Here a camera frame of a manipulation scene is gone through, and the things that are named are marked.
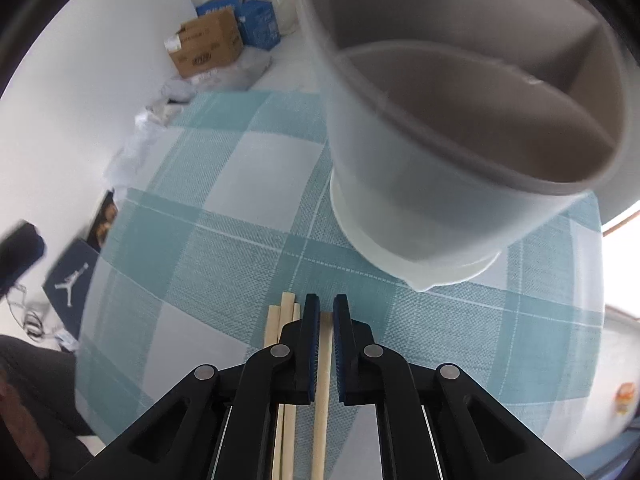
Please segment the person's left hand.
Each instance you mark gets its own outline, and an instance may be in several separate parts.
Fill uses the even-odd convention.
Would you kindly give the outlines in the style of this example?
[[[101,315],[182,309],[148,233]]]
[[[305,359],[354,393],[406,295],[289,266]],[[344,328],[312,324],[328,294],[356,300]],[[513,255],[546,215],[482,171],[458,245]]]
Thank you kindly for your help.
[[[4,370],[1,370],[0,396],[1,419],[14,443],[36,477],[47,478],[50,467],[49,445],[32,414],[24,407],[17,390],[9,384]]]

